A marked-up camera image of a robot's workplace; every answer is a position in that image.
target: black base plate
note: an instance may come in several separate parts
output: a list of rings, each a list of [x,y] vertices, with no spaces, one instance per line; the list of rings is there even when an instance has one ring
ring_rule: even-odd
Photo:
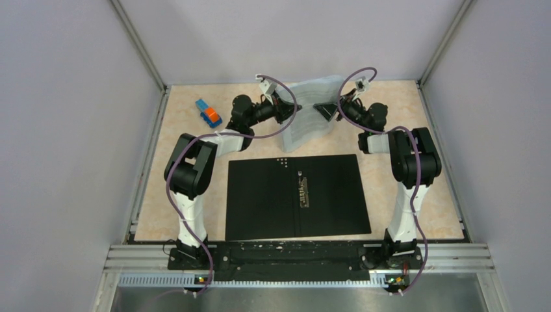
[[[389,268],[379,259],[380,246],[358,240],[217,242],[209,243],[209,251],[217,281],[362,281],[370,279],[366,262]],[[413,269],[421,263],[415,256],[404,261]],[[208,261],[197,265],[177,248],[170,250],[168,270],[208,269]]]

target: metal profile bar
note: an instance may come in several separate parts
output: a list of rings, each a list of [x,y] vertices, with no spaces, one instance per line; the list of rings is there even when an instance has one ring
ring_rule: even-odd
[[[97,289],[96,300],[94,302],[93,312],[109,312],[115,299],[119,274],[115,272],[104,272],[99,287]]]
[[[419,85],[421,88],[423,88],[427,83],[428,79],[432,74],[432,71],[434,70],[434,67],[442,57],[442,53],[448,47],[448,44],[450,43],[450,39],[455,34],[457,27],[463,21],[465,14],[467,13],[471,4],[474,2],[475,0],[463,0],[463,3],[461,3],[461,6],[459,7],[459,10],[457,11],[457,14],[454,17],[452,24],[449,26],[448,30],[446,31],[446,34],[444,34],[444,38],[442,38],[442,41],[438,45],[438,48],[436,49],[433,56],[431,57],[429,64],[427,65],[427,68],[425,69],[425,71],[423,72],[423,75],[421,76],[421,79],[419,80]]]
[[[488,312],[510,312],[509,302],[496,273],[476,274]]]
[[[462,222],[462,225],[465,228],[465,232],[467,233],[467,238],[469,238],[470,240],[471,239],[470,234],[472,232],[469,230],[469,222],[465,217],[465,214],[463,213],[463,210],[461,208],[462,203],[464,202],[461,200],[461,197],[459,196],[459,193],[455,188],[456,180],[454,176],[454,171],[452,170],[452,167],[448,162],[448,155],[444,148],[444,140],[440,136],[440,131],[438,129],[438,125],[434,120],[434,117],[433,117],[434,113],[425,95],[425,91],[423,88],[421,88],[419,84],[417,84],[417,92],[419,93],[419,97],[421,98],[421,104],[423,105],[423,109],[425,111],[425,116],[427,118],[427,121],[429,122],[429,126],[432,129],[434,141],[436,143],[436,147],[438,148],[438,152],[440,153],[440,156],[441,156],[440,159],[442,161],[442,166],[446,168],[446,174],[444,174],[444,176],[446,177],[446,181],[448,182],[448,187],[452,195],[452,200],[454,201],[454,204],[455,204],[455,211],[457,213],[457,217],[459,218],[459,221]]]
[[[168,255],[162,245],[111,246],[104,272],[171,272],[167,269]],[[371,270],[380,274],[399,274],[399,270]],[[429,244],[427,273],[493,273],[495,267],[486,244]]]
[[[126,14],[126,11],[124,10],[122,4],[119,0],[109,0],[109,2],[117,13],[117,16],[119,17],[123,25],[123,28],[125,29],[130,41],[132,42],[132,45],[134,46],[134,48],[136,48],[138,56],[144,63],[144,66],[146,67],[153,80],[155,80],[155,84],[157,84],[158,88],[161,91],[164,91],[166,85],[162,82],[159,71],[157,71],[149,53],[146,50],[146,47],[144,46],[144,43],[140,39],[140,36],[136,32],[134,26],[132,25],[132,22]]]
[[[193,273],[123,273],[119,287],[198,288]],[[371,274],[365,281],[212,281],[209,288],[380,288],[388,287],[384,274]]]
[[[160,133],[160,127],[162,124],[162,119],[164,117],[164,111],[166,110],[166,104],[168,103],[168,98],[170,96],[170,90],[172,88],[168,88],[166,92],[163,94],[162,99],[159,103],[159,109],[157,110],[157,117],[155,118],[155,121],[153,122],[153,126],[150,130],[150,136],[149,136],[149,142],[147,144],[147,151],[146,156],[144,157],[144,161],[142,162],[142,171],[140,173],[140,181],[138,186],[136,187],[135,195],[134,195],[134,201],[132,204],[132,215],[131,215],[131,227],[130,231],[132,230],[132,225],[135,224],[137,227],[138,225],[138,214],[140,212],[140,209],[142,207],[142,202],[144,200],[144,193],[146,191],[146,185],[147,180],[149,179],[149,169],[151,168],[151,162],[153,161],[153,155],[155,154],[155,148],[157,147],[157,140],[159,139],[159,133]]]

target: black bracket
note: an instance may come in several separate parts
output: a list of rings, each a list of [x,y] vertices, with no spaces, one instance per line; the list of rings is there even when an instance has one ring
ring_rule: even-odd
[[[170,155],[168,164],[164,169],[164,180],[168,177],[168,172],[176,162],[176,159],[182,151],[195,139],[194,136],[184,133],[178,138],[176,146]],[[212,169],[216,158],[216,148],[218,146],[212,142],[198,140],[186,152],[182,161],[172,174],[170,180],[170,190],[181,193],[190,200],[197,195],[203,194],[211,183]],[[186,159],[195,159],[195,163],[186,162]]]
[[[440,157],[429,129],[416,128],[411,130],[411,133],[416,141],[421,160],[421,185],[431,185],[434,178],[442,172]],[[403,131],[393,131],[389,133],[389,147],[394,178],[411,189],[415,186],[417,165],[409,137]]]

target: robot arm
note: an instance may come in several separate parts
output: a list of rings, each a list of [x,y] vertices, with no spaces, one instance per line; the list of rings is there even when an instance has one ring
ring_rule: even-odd
[[[423,198],[434,178],[440,175],[442,165],[429,130],[425,127],[417,128],[411,133],[421,160],[421,183],[413,200],[416,214],[419,215]],[[384,135],[370,135],[365,141],[360,140],[359,144],[366,148],[364,153],[390,154],[392,174],[398,182],[394,214],[383,243],[385,257],[412,254],[416,248],[417,230],[410,200],[415,189],[417,170],[411,142],[403,131],[392,131]]]
[[[226,133],[238,133],[235,130],[230,129],[224,129],[221,132]],[[185,147],[189,141],[193,139],[190,135],[182,135],[178,142],[180,143],[183,141],[182,145]],[[241,151],[243,148],[243,136],[233,136],[233,135],[218,135],[215,137],[209,137],[202,140],[202,142],[198,143],[205,148],[206,151],[208,151],[208,154],[210,156],[211,153],[215,153],[215,157],[220,157],[222,155],[234,152],[234,151]],[[175,149],[173,152],[173,155],[171,159],[175,159],[173,157],[178,157],[178,150],[181,152],[181,149]],[[205,166],[202,166],[202,164],[198,164],[196,161],[195,166],[202,166],[201,168],[197,168],[198,172],[202,172],[201,177],[208,177],[210,183],[210,176],[212,174],[212,166],[214,166],[214,159],[211,157],[204,157],[204,156],[197,156],[197,160],[206,159],[206,162],[203,162]],[[205,167],[207,165],[210,165],[210,167],[207,169],[208,172],[205,172]],[[170,167],[167,167],[166,174],[168,174],[168,171],[170,170]],[[202,182],[201,187],[199,190],[196,189],[195,193],[199,191],[201,194],[196,195],[193,199],[190,199],[189,195],[192,195],[194,193],[189,193],[188,191],[184,189],[178,189],[176,185],[182,185],[181,183],[175,183],[174,188],[171,188],[174,194],[175,203],[178,205],[178,209],[186,216],[186,221],[188,222],[188,226],[190,229],[201,239],[205,240],[207,238],[207,232],[205,230],[205,224],[203,223],[203,192],[208,187],[208,183]],[[178,234],[178,244],[181,244],[182,246],[188,246],[188,248],[183,249],[187,250],[189,254],[195,254],[194,248],[199,248],[199,242],[189,233],[187,228],[184,226],[182,218],[179,217],[179,225],[180,225],[180,232]]]
[[[387,107],[374,103],[365,109],[354,92],[341,98],[343,113],[359,125],[383,131],[387,123]],[[413,201],[416,214],[421,211],[423,198],[434,178],[440,175],[442,165],[436,147],[426,127],[411,131],[421,160],[421,182]],[[382,258],[413,254],[417,243],[417,230],[410,206],[415,189],[417,165],[412,142],[403,131],[395,130],[382,135],[364,132],[358,135],[358,146],[365,154],[387,153],[391,156],[392,174],[398,182],[398,193],[391,223],[385,231]]]
[[[221,133],[240,133],[254,136],[251,126],[269,118],[281,124],[291,117],[294,110],[292,103],[285,103],[275,92],[276,86],[262,80],[260,88],[264,94],[261,103],[253,103],[247,95],[239,95],[233,100],[231,119]],[[174,165],[176,159],[195,137],[187,133],[180,136],[164,171],[164,178]],[[234,151],[243,151],[251,144],[252,138],[236,135],[218,135],[197,141],[186,152],[184,159],[174,170],[170,181],[177,208],[186,217],[189,228],[201,239],[206,240],[207,232],[203,223],[203,193],[207,190],[217,157]],[[195,159],[195,163],[186,162]],[[180,232],[176,245],[180,251],[198,259],[201,254],[200,243],[189,233],[183,220],[179,219]]]

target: aluminum frame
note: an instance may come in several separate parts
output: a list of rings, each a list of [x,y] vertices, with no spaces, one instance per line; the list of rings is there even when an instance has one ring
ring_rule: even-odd
[[[157,111],[157,117],[153,122],[151,127],[151,136],[149,138],[149,144],[147,146],[147,151],[144,156],[144,161],[142,163],[141,179],[137,183],[134,193],[134,201],[132,214],[129,221],[128,233],[134,233],[138,223],[139,210],[141,208],[145,187],[147,185],[147,179],[149,177],[149,169],[151,168],[151,162],[153,160],[153,155],[155,152],[155,147],[157,145],[157,139],[159,137],[160,126],[162,123],[162,117],[164,116],[164,111],[168,102],[168,96],[170,95],[170,87],[162,82],[162,78],[158,73],[157,69],[151,57],[149,56],[145,46],[143,45],[137,31],[133,27],[131,20],[126,14],[124,8],[122,7],[119,0],[109,0],[112,4],[113,9],[117,13],[123,28],[127,32],[130,41],[136,48],[136,51],[140,55],[142,62],[148,72],[151,74],[152,78],[155,80],[157,86],[164,91],[163,97],[159,103],[159,109]],[[444,167],[448,172],[448,186],[452,191],[452,197],[455,201],[455,208],[458,215],[458,219],[461,224],[465,227],[468,227],[468,221],[465,220],[463,213],[461,211],[461,197],[457,193],[454,187],[454,177],[453,173],[450,170],[449,164],[445,161],[445,148],[443,148],[442,140],[440,139],[437,131],[437,125],[435,124],[430,104],[426,99],[424,94],[424,86],[429,81],[434,67],[437,65],[438,61],[445,53],[446,48],[453,41],[454,34],[463,21],[465,14],[472,8],[472,4],[476,2],[475,0],[464,0],[461,4],[459,11],[457,12],[454,20],[452,21],[450,27],[448,28],[446,34],[444,35],[441,43],[439,44],[434,55],[431,57],[431,60],[425,69],[422,77],[417,82],[419,95],[422,100],[424,110],[427,114],[427,119],[435,134],[435,139],[437,145],[440,149],[442,155],[442,162]],[[380,244],[369,244],[369,246],[380,246]],[[166,245],[166,248],[172,248],[174,245]],[[461,274],[461,273],[476,273],[478,281],[480,283],[482,296],[486,302],[489,312],[495,311],[509,311],[508,303],[504,295],[503,289],[501,288],[499,279],[497,278],[495,267],[491,259],[488,247],[486,244],[474,244],[474,243],[454,243],[454,244],[429,244],[429,257],[427,267],[423,274]],[[103,275],[101,278],[100,285],[98,287],[98,292],[96,296],[96,301],[93,311],[97,312],[107,312],[111,310],[111,305],[114,301],[116,294],[116,288],[119,281],[122,278],[128,278],[129,274],[134,274],[134,276],[147,276],[151,277],[151,274],[162,274],[162,276],[184,276],[190,277],[194,274],[206,274],[207,271],[204,270],[189,270],[189,271],[168,271],[166,268],[168,264],[168,255],[162,251],[162,245],[113,245],[109,250]],[[384,276],[385,274],[399,274],[399,270],[371,270],[371,274],[375,276]],[[153,279],[143,279],[142,286],[148,285],[148,281],[153,281]],[[347,284],[346,282],[342,285],[343,287],[362,287],[362,285],[352,285]],[[285,283],[281,285],[271,285],[271,287],[289,287]],[[266,287],[266,285],[254,284],[254,283],[244,283],[239,285],[239,287]]]

